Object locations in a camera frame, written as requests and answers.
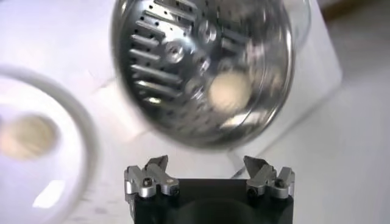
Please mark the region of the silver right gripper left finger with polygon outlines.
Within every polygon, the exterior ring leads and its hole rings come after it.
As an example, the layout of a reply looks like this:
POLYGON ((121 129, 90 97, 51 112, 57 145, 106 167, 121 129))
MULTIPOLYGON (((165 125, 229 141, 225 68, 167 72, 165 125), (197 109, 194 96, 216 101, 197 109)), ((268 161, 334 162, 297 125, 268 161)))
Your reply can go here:
POLYGON ((167 165, 168 156, 164 155, 150 159, 142 169, 127 167, 124 171, 125 201, 130 203, 136 196, 151 198, 159 192, 170 197, 178 196, 179 180, 165 172, 167 165))

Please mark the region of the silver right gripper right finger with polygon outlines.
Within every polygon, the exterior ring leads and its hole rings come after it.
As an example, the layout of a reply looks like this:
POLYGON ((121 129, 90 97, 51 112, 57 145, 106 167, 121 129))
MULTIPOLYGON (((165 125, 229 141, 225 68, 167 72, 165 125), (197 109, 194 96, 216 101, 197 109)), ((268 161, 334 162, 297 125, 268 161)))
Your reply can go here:
POLYGON ((244 165, 250 178, 246 181, 249 197, 269 194, 272 198, 284 200, 294 197, 295 173, 290 167, 277 170, 264 159, 245 156, 244 165))

